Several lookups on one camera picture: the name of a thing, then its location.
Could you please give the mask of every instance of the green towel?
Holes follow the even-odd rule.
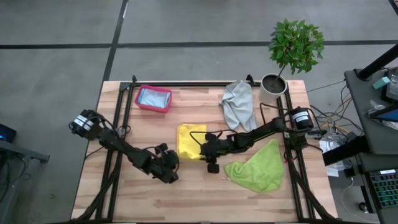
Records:
[[[227,164],[224,170],[233,182],[252,191],[278,189],[284,174],[278,140],[271,140],[245,163],[233,162]]]

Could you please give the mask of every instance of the pink tray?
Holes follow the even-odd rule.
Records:
[[[153,91],[158,91],[158,92],[163,92],[163,93],[170,93],[170,99],[169,99],[169,102],[167,103],[166,108],[158,108],[158,107],[155,107],[155,106],[148,106],[148,105],[143,105],[143,104],[138,103],[138,97],[141,95],[141,90],[145,89],[145,88],[149,89],[149,90],[153,90]],[[172,102],[172,91],[171,90],[167,90],[167,89],[163,89],[163,88],[159,88],[159,87],[156,87],[156,86],[142,85],[139,88],[139,90],[138,90],[138,94],[136,96],[135,102],[136,102],[136,105],[138,107],[140,107],[141,109],[156,111],[156,112],[160,112],[160,113],[167,113],[169,111],[169,108],[170,108],[170,105],[171,105],[171,102]]]

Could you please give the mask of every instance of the wooden table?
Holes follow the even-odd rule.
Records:
[[[105,82],[101,91],[98,112],[113,120],[120,82]],[[301,80],[289,81],[293,107],[309,107],[307,92]],[[181,123],[207,124],[208,131],[228,128],[224,122],[219,102],[224,87],[169,87],[172,90],[172,107],[167,114],[140,110],[132,103],[129,125],[131,132],[126,141],[135,147],[156,146],[162,142],[176,149],[177,126]],[[133,99],[138,88],[134,90]],[[254,105],[257,125],[262,125],[257,94],[254,87]],[[123,101],[124,111],[126,98]],[[265,108],[267,122],[278,116],[276,109]],[[221,172],[207,173],[203,161],[181,161],[180,179],[164,184],[134,168],[123,157],[119,180],[114,222],[275,222],[297,221],[290,184],[289,169],[284,163],[284,177],[279,190],[258,194],[225,180],[222,167],[233,161],[246,161],[270,139],[279,140],[281,159],[284,142],[282,134],[265,138],[242,154],[230,154],[218,159]],[[93,141],[87,153],[99,148]],[[94,199],[101,185],[106,150],[100,150],[85,161],[73,208],[72,218],[78,217]],[[320,151],[311,147],[303,151],[310,188],[326,210],[337,217],[326,169]],[[307,207],[300,192],[304,214]]]

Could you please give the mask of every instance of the white cable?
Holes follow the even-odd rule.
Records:
[[[358,218],[358,219],[360,219],[360,220],[362,220],[362,221],[364,221],[364,222],[367,222],[367,223],[380,223],[380,222],[371,222],[371,221],[365,220],[365,219],[363,219],[363,218],[361,218],[361,217],[359,217],[359,216],[357,216],[357,215],[355,215],[355,214],[352,214],[352,213],[347,209],[346,205],[345,205],[344,202],[343,202],[343,196],[344,196],[344,193],[345,193],[350,187],[352,187],[353,185],[354,185],[354,179],[351,178],[351,184],[343,190],[343,193],[341,193],[341,196],[340,196],[340,201],[341,201],[341,203],[343,204],[345,210],[346,210],[350,215],[353,215],[353,216],[355,216],[356,218]]]

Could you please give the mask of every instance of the yellow cloth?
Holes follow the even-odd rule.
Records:
[[[178,126],[178,156],[181,159],[200,159],[200,145],[192,139],[191,131],[206,131],[205,124],[180,124]],[[192,136],[203,144],[206,142],[205,133],[193,133]]]

